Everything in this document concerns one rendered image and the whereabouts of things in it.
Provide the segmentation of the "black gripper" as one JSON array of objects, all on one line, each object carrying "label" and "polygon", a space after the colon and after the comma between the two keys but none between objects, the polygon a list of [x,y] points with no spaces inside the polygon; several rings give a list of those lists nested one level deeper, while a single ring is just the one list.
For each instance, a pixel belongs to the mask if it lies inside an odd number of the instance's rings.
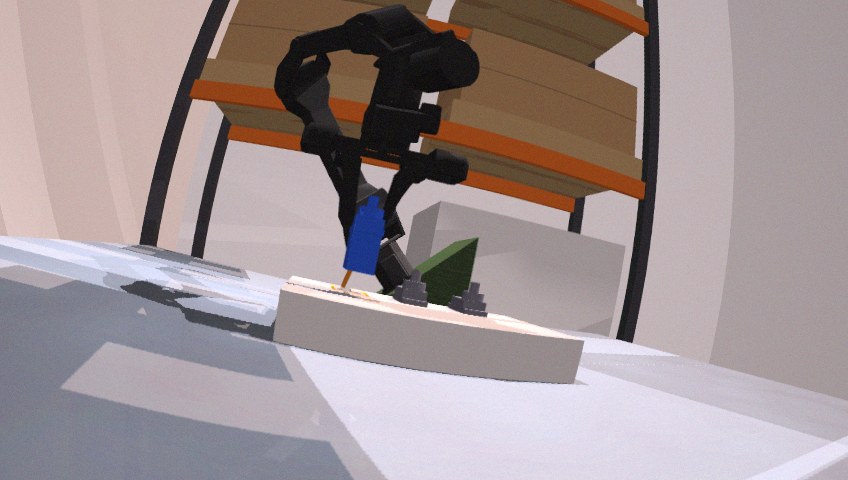
[{"label": "black gripper", "polygon": [[[373,93],[380,91],[386,93],[387,101],[395,103],[402,103],[404,96],[415,97],[415,108],[419,108],[420,100],[408,92],[396,89],[377,89]],[[362,163],[360,156],[399,165],[399,171],[392,178],[382,209],[384,210],[384,227],[400,199],[412,184],[419,184],[428,179],[447,185],[457,185],[467,178],[469,162],[465,155],[443,149],[435,149],[427,155],[409,150],[410,143],[406,142],[405,139],[382,139],[371,136],[370,132],[361,133],[360,139],[345,137],[338,135],[339,127],[320,122],[309,122],[304,127],[300,149],[301,152],[322,157],[335,151],[333,165],[340,167],[343,175],[348,225],[352,225],[356,210],[357,189]],[[399,155],[399,157],[390,153]]]}]

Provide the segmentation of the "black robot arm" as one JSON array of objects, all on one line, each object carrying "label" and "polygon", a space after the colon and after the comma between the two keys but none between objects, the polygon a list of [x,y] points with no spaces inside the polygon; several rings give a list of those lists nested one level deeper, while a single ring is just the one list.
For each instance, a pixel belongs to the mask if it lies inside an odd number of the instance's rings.
[{"label": "black robot arm", "polygon": [[[457,39],[454,30],[436,34],[403,4],[374,9],[355,15],[343,25],[315,30],[291,41],[289,52],[277,67],[274,88],[285,108],[305,125],[314,121],[340,126],[328,105],[331,86],[327,74],[331,62],[326,53],[345,49],[379,58],[373,63],[380,68],[373,91],[396,89],[420,101],[423,92],[468,87],[479,76],[477,53]],[[314,55],[315,61],[302,63]],[[415,97],[404,96],[402,103],[395,103],[386,100],[385,92],[375,92],[365,111],[361,132],[409,143],[418,143],[420,133],[436,136],[442,107],[423,102],[418,109],[415,105]],[[351,225],[341,168],[333,165],[335,151],[319,157],[339,194],[338,219],[347,248]],[[410,280],[412,270],[420,271],[413,269],[396,242],[405,235],[396,208],[383,230],[381,241],[388,241],[380,245],[375,276],[386,295],[403,280]]]}]

